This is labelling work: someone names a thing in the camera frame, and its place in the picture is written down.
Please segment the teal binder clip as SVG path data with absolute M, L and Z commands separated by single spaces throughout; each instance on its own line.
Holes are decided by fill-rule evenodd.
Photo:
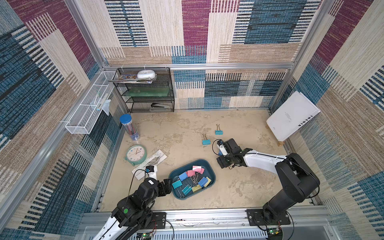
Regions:
M 183 183 L 182 193 L 186 197 L 192 191 L 193 182 L 191 182 L 188 179 L 185 179 L 184 181 L 182 181 L 182 183 Z
M 215 135 L 223 135 L 224 132 L 220 128 L 220 124 L 216 124 L 217 129 L 215 130 Z
M 180 192 L 180 187 L 182 186 L 182 181 L 181 180 L 177 180 L 177 181 L 174 181 L 172 183 L 172 187 L 173 189 L 179 194 L 180 198 L 183 198 L 183 194 L 182 192 Z
M 211 140 L 209 140 L 206 136 L 206 134 L 203 134 L 203 140 L 202 140 L 203 146 L 208 146 L 211 144 Z

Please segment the yellow binder clip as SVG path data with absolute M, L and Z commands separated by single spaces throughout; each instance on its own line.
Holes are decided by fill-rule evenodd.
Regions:
M 197 193 L 202 190 L 202 186 L 198 182 L 193 182 L 192 192 Z
M 206 183 L 204 184 L 204 188 L 206 188 L 212 180 L 208 177 L 206 177 Z

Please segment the pink binder clip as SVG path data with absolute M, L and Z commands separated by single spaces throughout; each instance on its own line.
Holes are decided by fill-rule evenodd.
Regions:
M 194 171 L 194 172 L 201 172 L 201 169 L 202 169 L 202 167 L 201 166 L 193 166 L 192 167 L 192 170 Z
M 196 181 L 197 173 L 194 172 L 193 170 L 188 170 L 188 178 L 190 178 L 193 182 Z
M 197 181 L 199 181 L 203 177 L 204 171 L 205 171 L 204 168 L 200 168 L 200 169 L 195 171 L 195 173 L 196 173 L 196 180 Z

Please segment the teal plastic storage box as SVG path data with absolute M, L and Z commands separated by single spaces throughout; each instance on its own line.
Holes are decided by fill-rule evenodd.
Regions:
M 200 159 L 172 171 L 172 193 L 178 200 L 197 195 L 213 186 L 216 175 L 208 161 Z

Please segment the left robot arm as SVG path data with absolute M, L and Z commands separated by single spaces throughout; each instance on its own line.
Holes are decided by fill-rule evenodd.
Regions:
M 94 237 L 95 240 L 127 240 L 141 229 L 148 229 L 153 221 L 155 199 L 171 193 L 172 180 L 162 182 L 146 178 L 138 189 L 120 200 L 111 216 Z

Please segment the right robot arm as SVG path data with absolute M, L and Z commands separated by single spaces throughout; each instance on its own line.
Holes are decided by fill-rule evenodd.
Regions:
M 251 226 L 289 225 L 291 217 L 287 210 L 320 190 L 319 178 L 298 154 L 276 156 L 250 148 L 241 149 L 234 139 L 216 140 L 215 144 L 219 149 L 217 162 L 222 169 L 251 167 L 279 177 L 282 189 L 261 210 L 247 210 Z

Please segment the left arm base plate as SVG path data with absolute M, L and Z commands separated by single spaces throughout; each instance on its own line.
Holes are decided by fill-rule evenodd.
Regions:
M 153 212 L 151 218 L 145 222 L 145 230 L 162 230 L 166 228 L 167 213 Z

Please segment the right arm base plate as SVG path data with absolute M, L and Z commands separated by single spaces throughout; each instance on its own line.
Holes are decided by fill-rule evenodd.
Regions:
M 250 226 L 277 226 L 280 225 L 290 225 L 291 218 L 287 212 L 282 212 L 280 214 L 273 214 L 269 211 L 264 211 L 263 209 L 246 209 L 247 217 Z

